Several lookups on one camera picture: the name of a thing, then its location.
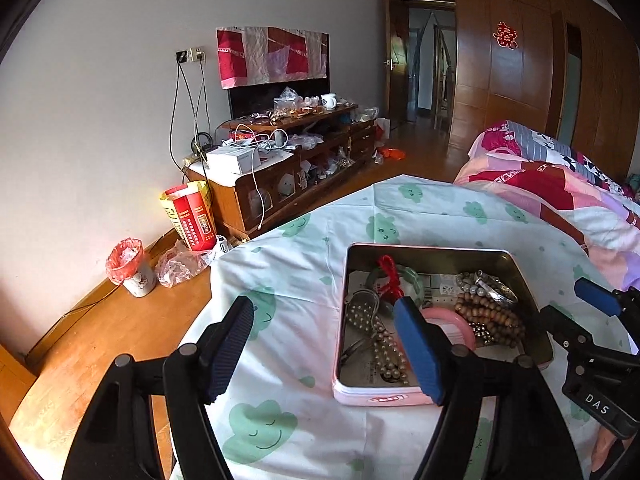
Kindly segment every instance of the finger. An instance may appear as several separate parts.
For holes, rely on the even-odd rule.
[[[607,428],[600,428],[596,445],[593,447],[593,452],[591,453],[591,471],[597,471],[604,465],[609,455],[609,450],[615,441],[616,436],[613,433]]]

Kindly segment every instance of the pink tin box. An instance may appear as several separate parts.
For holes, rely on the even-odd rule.
[[[415,406],[431,404],[433,401],[420,390],[414,374],[407,370],[408,384],[390,383],[375,370],[370,348],[352,355],[344,365],[340,356],[363,334],[345,323],[346,303],[354,292],[365,288],[369,273],[384,254],[393,258],[399,266],[413,269],[421,278],[425,304],[453,311],[461,289],[456,285],[455,276],[461,272],[484,270],[499,277],[519,298],[514,307],[516,314],[527,326],[527,335],[518,348],[498,344],[485,346],[476,339],[475,352],[498,360],[513,360],[526,353],[533,358],[539,368],[546,368],[553,360],[553,347],[548,334],[537,329],[532,319],[538,314],[538,306],[529,291],[527,283],[513,257],[506,251],[489,249],[457,249],[439,247],[394,246],[381,244],[353,244],[347,251],[343,281],[342,322],[335,348],[333,384],[334,397],[341,404],[350,406]],[[415,283],[401,279],[402,290],[414,297],[420,296]],[[391,335],[394,335],[393,321],[381,313],[382,321]],[[465,343],[460,330],[446,321],[437,322],[453,343]]]

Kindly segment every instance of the human hand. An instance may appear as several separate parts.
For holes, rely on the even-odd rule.
[[[609,451],[617,439],[618,438],[607,428],[604,428],[603,426],[600,427],[596,444],[593,446],[593,451],[591,452],[591,471],[597,471],[604,465],[607,460],[607,456],[609,455]],[[622,441],[625,449],[629,447],[633,439],[634,438],[631,437],[628,440]]]

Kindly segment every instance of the open doorway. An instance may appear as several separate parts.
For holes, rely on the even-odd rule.
[[[386,8],[392,125],[419,121],[448,133],[457,59],[454,0],[387,0]]]

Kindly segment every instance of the wooden floor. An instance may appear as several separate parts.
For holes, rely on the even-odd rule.
[[[311,209],[400,174],[452,182],[468,160],[466,153],[449,149],[446,134],[431,130],[428,120],[393,130],[388,146],[404,150],[406,158],[366,167]],[[209,269],[174,288],[158,286],[144,298],[134,298],[121,287],[55,344],[10,425],[45,480],[62,477],[78,424],[113,359],[124,352],[136,360],[168,355],[210,298]],[[168,477],[172,452],[166,408],[161,398],[153,400],[159,450]]]

